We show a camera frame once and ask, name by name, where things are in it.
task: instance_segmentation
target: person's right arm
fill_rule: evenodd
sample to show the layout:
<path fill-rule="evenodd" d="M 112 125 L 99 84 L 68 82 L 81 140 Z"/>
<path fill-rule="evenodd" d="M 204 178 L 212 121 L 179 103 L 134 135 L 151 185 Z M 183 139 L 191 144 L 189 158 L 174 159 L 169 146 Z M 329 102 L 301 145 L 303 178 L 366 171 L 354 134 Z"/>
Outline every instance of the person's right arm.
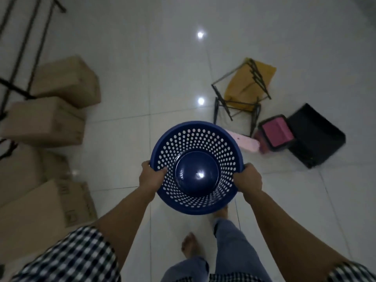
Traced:
<path fill-rule="evenodd" d="M 261 175 L 251 164 L 234 173 L 234 184 L 255 213 L 261 233 L 286 282 L 322 282 L 335 267 L 349 262 L 294 221 L 262 191 Z"/>

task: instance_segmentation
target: basket rim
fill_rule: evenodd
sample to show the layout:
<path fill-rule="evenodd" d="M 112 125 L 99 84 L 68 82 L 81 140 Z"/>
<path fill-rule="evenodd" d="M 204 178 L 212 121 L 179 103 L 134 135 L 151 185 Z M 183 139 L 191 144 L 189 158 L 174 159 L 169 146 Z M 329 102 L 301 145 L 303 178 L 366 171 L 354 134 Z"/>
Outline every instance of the basket rim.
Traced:
<path fill-rule="evenodd" d="M 156 170 L 156 166 L 154 165 L 154 162 L 155 162 L 155 157 L 156 157 L 156 152 L 157 152 L 157 149 L 158 147 L 160 146 L 160 144 L 162 142 L 164 142 L 166 140 L 166 137 L 175 129 L 177 128 L 181 128 L 181 127 L 184 127 L 184 126 L 188 126 L 188 125 L 192 125 L 192 124 L 204 124 L 204 125 L 207 125 L 209 127 L 212 127 L 212 128 L 215 128 L 215 129 L 218 129 L 219 131 L 221 131 L 222 133 L 224 133 L 229 141 L 233 144 L 233 146 L 235 147 L 236 149 L 236 152 L 239 156 L 239 172 L 242 172 L 244 170 L 244 163 L 243 163 L 243 156 L 242 156 L 242 153 L 240 151 L 240 148 L 238 146 L 238 144 L 235 142 L 235 140 L 230 136 L 230 134 L 222 127 L 218 126 L 218 125 L 215 125 L 215 124 L 212 124 L 210 122 L 205 122 L 205 121 L 187 121 L 187 122 L 183 122 L 183 123 L 180 123 L 180 124 L 177 124 L 175 126 L 173 126 L 172 128 L 168 129 L 160 138 L 159 140 L 157 141 L 157 143 L 154 145 L 154 148 L 153 148 L 153 152 L 152 152 L 152 155 L 150 157 L 150 167 L 154 170 L 154 171 L 158 171 Z M 169 204 L 169 202 L 166 202 L 165 200 L 163 200 L 161 194 L 160 194 L 160 190 L 161 190 L 161 187 L 158 189 L 157 193 L 159 195 L 159 197 L 162 199 L 162 201 L 164 203 L 166 203 L 168 206 L 170 206 L 171 208 L 173 208 L 174 210 L 176 210 L 176 208 L 174 208 L 174 206 L 172 206 L 172 204 Z M 233 189 L 232 189 L 232 192 L 230 192 L 230 194 L 228 194 L 227 196 L 225 196 L 223 198 L 223 200 L 221 200 L 218 204 L 215 204 L 215 208 L 211 207 L 211 208 L 207 208 L 207 210 L 205 212 L 202 212 L 202 210 L 200 211 L 200 209 L 192 209 L 192 210 L 188 210 L 188 211 L 184 211 L 182 212 L 181 210 L 177 210 L 181 213 L 185 213 L 185 214 L 188 214 L 188 215 L 205 215 L 205 214 L 209 214 L 209 213 L 213 213 L 219 209 L 222 209 L 224 206 L 226 206 L 229 202 L 231 202 L 231 200 L 235 197 L 235 195 L 237 194 L 238 192 L 238 189 L 237 187 L 235 186 L 235 184 L 233 184 Z"/>

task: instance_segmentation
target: forearm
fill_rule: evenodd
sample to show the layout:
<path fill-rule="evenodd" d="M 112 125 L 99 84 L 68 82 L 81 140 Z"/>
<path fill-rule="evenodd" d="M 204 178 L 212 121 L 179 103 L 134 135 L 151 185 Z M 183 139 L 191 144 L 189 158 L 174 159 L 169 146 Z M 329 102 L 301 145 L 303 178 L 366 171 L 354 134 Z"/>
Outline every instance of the forearm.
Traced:
<path fill-rule="evenodd" d="M 263 191 L 244 194 L 286 282 L 321 282 L 345 257 L 294 221 Z"/>
<path fill-rule="evenodd" d="M 128 256 L 151 199 L 140 189 L 136 189 L 94 223 L 114 248 L 120 269 Z"/>

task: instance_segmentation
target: person's left hand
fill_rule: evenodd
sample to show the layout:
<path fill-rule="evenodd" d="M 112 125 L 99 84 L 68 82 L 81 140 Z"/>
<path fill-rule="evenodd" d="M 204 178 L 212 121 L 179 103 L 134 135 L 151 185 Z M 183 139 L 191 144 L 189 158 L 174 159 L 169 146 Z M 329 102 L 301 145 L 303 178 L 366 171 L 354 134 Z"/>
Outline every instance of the person's left hand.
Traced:
<path fill-rule="evenodd" d="M 142 172 L 139 177 L 139 187 L 138 189 L 148 196 L 150 200 L 154 199 L 155 193 L 161 187 L 164 176 L 167 174 L 167 167 L 159 171 L 154 171 L 153 168 L 149 166 L 150 160 L 144 161 L 142 166 Z"/>

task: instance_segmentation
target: person's left arm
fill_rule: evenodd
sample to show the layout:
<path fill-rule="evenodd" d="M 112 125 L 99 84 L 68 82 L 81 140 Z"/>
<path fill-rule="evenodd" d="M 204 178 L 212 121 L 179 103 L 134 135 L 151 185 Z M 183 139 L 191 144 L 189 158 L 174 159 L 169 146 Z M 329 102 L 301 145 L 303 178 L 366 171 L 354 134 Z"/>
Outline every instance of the person's left arm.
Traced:
<path fill-rule="evenodd" d="M 142 163 L 139 187 L 115 208 L 91 226 L 68 234 L 11 281 L 119 281 L 145 210 L 167 173 L 167 168 L 154 171 L 149 163 Z"/>

